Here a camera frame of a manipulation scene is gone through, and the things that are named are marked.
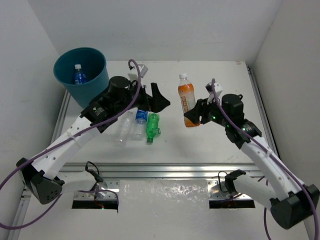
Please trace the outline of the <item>orange label bottle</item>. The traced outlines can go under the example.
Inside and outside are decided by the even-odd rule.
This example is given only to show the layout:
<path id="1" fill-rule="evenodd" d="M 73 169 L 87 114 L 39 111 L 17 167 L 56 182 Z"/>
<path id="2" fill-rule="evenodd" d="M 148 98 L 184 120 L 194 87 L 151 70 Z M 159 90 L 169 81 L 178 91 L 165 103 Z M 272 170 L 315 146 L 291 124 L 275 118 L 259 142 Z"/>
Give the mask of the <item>orange label bottle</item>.
<path id="1" fill-rule="evenodd" d="M 182 111 L 186 113 L 196 105 L 195 92 L 193 84 L 188 80 L 188 75 L 182 73 L 179 75 L 178 95 L 181 101 Z"/>

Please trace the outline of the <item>crushed green bottle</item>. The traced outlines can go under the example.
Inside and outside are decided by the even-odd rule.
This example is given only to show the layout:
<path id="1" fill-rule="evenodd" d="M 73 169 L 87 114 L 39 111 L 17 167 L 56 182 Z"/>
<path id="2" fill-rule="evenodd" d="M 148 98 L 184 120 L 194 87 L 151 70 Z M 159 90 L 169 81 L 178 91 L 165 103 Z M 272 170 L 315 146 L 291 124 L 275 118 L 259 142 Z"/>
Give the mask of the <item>crushed green bottle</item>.
<path id="1" fill-rule="evenodd" d="M 148 144 L 152 144 L 154 138 L 161 134 L 161 130 L 159 128 L 160 116 L 157 113 L 149 113 L 148 119 L 146 123 L 146 142 Z"/>

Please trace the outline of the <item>blue label bottle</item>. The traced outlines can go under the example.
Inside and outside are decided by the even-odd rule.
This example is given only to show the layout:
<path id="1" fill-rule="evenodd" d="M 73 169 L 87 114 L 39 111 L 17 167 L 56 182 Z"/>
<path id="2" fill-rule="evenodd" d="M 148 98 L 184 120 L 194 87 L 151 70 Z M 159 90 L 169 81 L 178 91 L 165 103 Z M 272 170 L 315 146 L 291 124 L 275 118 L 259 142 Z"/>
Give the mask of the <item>blue label bottle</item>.
<path id="1" fill-rule="evenodd" d="M 132 140 L 142 141 L 144 139 L 146 134 L 147 120 L 148 112 L 138 109 L 136 112 L 133 132 L 131 136 Z"/>
<path id="2" fill-rule="evenodd" d="M 80 64 L 75 64 L 74 65 L 74 84 L 75 85 L 82 85 L 87 82 L 88 82 L 88 80 L 82 70 L 82 66 Z"/>

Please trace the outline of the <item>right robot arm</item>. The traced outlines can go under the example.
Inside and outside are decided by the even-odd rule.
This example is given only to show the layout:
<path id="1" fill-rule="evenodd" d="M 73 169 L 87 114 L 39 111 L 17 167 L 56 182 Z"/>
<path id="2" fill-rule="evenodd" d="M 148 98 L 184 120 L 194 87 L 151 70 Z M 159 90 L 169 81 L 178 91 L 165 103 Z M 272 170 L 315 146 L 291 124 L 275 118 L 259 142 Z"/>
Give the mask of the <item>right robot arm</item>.
<path id="1" fill-rule="evenodd" d="M 245 171 L 224 177 L 223 190 L 242 193 L 268 209 L 273 219 L 288 230 L 316 213 L 319 189 L 297 179 L 269 147 L 262 132 L 245 118 L 243 96 L 226 94 L 217 100 L 199 99 L 184 116 L 194 124 L 214 122 L 225 129 L 227 138 L 246 154 L 269 181 L 269 186 L 252 180 Z"/>

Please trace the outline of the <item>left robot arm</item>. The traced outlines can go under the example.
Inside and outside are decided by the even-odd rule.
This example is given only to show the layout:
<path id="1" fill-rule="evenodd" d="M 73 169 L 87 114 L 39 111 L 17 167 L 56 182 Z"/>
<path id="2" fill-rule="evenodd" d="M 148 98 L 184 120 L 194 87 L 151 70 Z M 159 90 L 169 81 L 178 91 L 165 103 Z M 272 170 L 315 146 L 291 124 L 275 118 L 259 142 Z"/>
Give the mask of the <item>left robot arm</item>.
<path id="1" fill-rule="evenodd" d="M 119 116 L 132 108 L 159 113 L 171 103 L 159 91 L 155 82 L 151 84 L 149 95 L 138 81 L 130 81 L 123 76 L 114 76 L 108 87 L 94 97 L 80 113 L 74 123 L 57 138 L 48 149 L 41 152 L 33 162 L 20 159 L 19 169 L 23 183 L 46 205 L 60 194 L 75 191 L 93 191 L 104 180 L 94 170 L 86 168 L 82 172 L 62 173 L 60 170 L 89 141 L 102 134 L 115 123 Z"/>

